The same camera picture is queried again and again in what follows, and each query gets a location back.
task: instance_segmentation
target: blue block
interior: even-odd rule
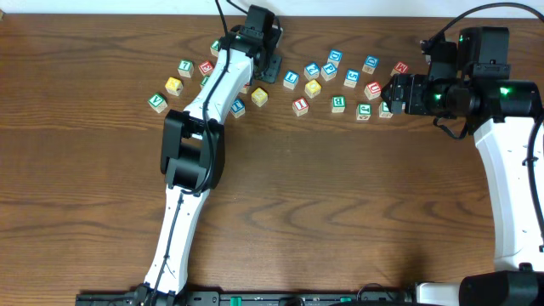
[[[374,56],[371,56],[371,55],[368,55],[366,57],[366,60],[365,60],[365,65],[371,67],[371,68],[376,68],[377,67],[377,63],[380,62],[380,59],[379,58],[376,58]]]
[[[337,67],[333,63],[329,63],[323,66],[323,70],[327,75],[330,75],[337,71]]]
[[[350,80],[350,81],[353,81],[353,82],[358,82],[359,81],[359,72],[358,71],[355,71],[353,69],[348,69],[348,74],[346,75],[346,79],[347,80]]]
[[[311,76],[313,76],[316,73],[320,73],[320,67],[316,63],[307,65],[305,69]]]
[[[233,113],[238,113],[242,111],[244,108],[245,108],[244,102],[242,102],[240,99],[236,99],[235,103],[233,103],[232,106],[230,107],[230,110]]]
[[[331,53],[329,54],[329,60],[340,61],[341,59],[342,52],[335,49],[331,50]]]
[[[284,77],[284,80],[288,81],[291,84],[294,84],[298,80],[298,74],[293,71],[288,71],[286,73],[286,77]]]

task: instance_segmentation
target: green led indicator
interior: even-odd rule
[[[510,88],[501,88],[501,94],[502,95],[507,95],[510,93]]]

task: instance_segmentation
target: letter on block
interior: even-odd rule
[[[316,81],[312,80],[306,83],[304,92],[309,96],[310,99],[313,99],[321,92],[321,85]]]
[[[329,59],[326,62],[333,63],[334,66],[338,68],[338,65],[340,65],[340,60],[342,60],[342,52],[333,49],[329,53]]]
[[[343,85],[354,88],[359,81],[359,75],[360,74],[358,71],[348,69],[348,73],[346,74],[346,79],[343,81]]]
[[[377,63],[380,62],[380,59],[371,55],[368,55],[365,60],[365,65],[363,66],[363,72],[368,74],[374,73],[374,70],[377,67]]]
[[[158,93],[155,93],[147,102],[157,113],[161,113],[168,107],[167,101]]]
[[[283,86],[289,89],[295,89],[298,84],[298,74],[293,71],[288,71],[286,77],[283,78]]]
[[[165,88],[167,89],[169,94],[179,96],[181,94],[181,90],[184,88],[184,84],[181,82],[181,80],[170,77]]]
[[[244,105],[244,102],[242,102],[240,99],[236,99],[235,103],[233,103],[230,107],[230,113],[235,118],[244,115],[246,113],[246,106]]]
[[[408,65],[403,62],[398,62],[397,65],[391,71],[391,77],[399,73],[406,73],[407,71],[408,71]]]
[[[328,63],[321,68],[321,76],[325,81],[332,80],[337,75],[338,69],[333,63]]]
[[[309,105],[308,102],[306,102],[306,99],[300,98],[292,103],[292,109],[295,111],[297,116],[301,116],[308,112]]]
[[[240,89],[240,92],[243,93],[243,94],[247,94],[248,89],[249,89],[249,83],[244,85],[244,87]]]
[[[380,104],[380,118],[391,118],[393,114],[389,111],[388,105],[384,102]]]
[[[212,65],[212,63],[210,63],[209,60],[207,60],[207,61],[205,61],[204,63],[202,63],[202,64],[200,64],[198,66],[198,70],[201,71],[201,74],[203,76],[209,76],[213,72],[213,65]]]
[[[210,76],[204,76],[204,78],[202,79],[202,82],[201,82],[201,89],[203,89],[204,86],[206,86],[207,80],[209,78],[210,78]]]
[[[268,100],[269,100],[269,95],[261,88],[255,89],[255,91],[252,93],[252,101],[258,107],[263,106]]]
[[[346,110],[346,97],[332,97],[331,110],[332,112],[344,112]]]
[[[372,115],[372,105],[359,104],[357,105],[357,120],[368,120]]]
[[[193,66],[193,62],[191,62],[190,60],[182,59],[179,62],[178,72],[180,76],[192,78],[194,71],[195,67]]]
[[[320,67],[316,63],[307,65],[306,68],[304,68],[304,76],[308,79],[308,81],[315,80],[319,75]]]
[[[365,94],[368,99],[375,99],[382,94],[382,88],[378,82],[372,82],[366,85]]]
[[[210,51],[212,52],[213,56],[219,56],[219,41],[215,41],[210,46]]]

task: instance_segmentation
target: wooden table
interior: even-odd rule
[[[243,23],[227,19],[229,26]],[[449,139],[430,117],[355,120],[364,85],[402,60],[426,73],[418,43],[447,19],[283,18],[280,77],[344,52],[307,115],[294,91],[269,91],[226,122],[224,174],[205,204],[189,282],[225,291],[347,291],[368,282],[460,281],[493,269],[494,229],[473,139]],[[544,27],[509,26],[515,78],[544,85]],[[6,15],[0,23],[0,304],[70,305],[80,291],[125,291],[150,266],[164,213],[162,124],[146,100],[165,93],[181,59],[201,63],[218,17]],[[346,88],[348,68],[380,64]],[[168,95],[182,110],[198,71]],[[348,107],[332,114],[331,96]],[[453,124],[460,129],[462,123]]]

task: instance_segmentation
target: white background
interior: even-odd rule
[[[220,0],[225,14],[239,14]],[[250,3],[278,15],[301,16],[422,16],[452,17],[491,0],[234,0],[243,8]],[[544,12],[543,0],[518,0]],[[6,13],[61,14],[217,14],[213,0],[0,0]],[[516,8],[493,8],[473,17],[528,18]]]

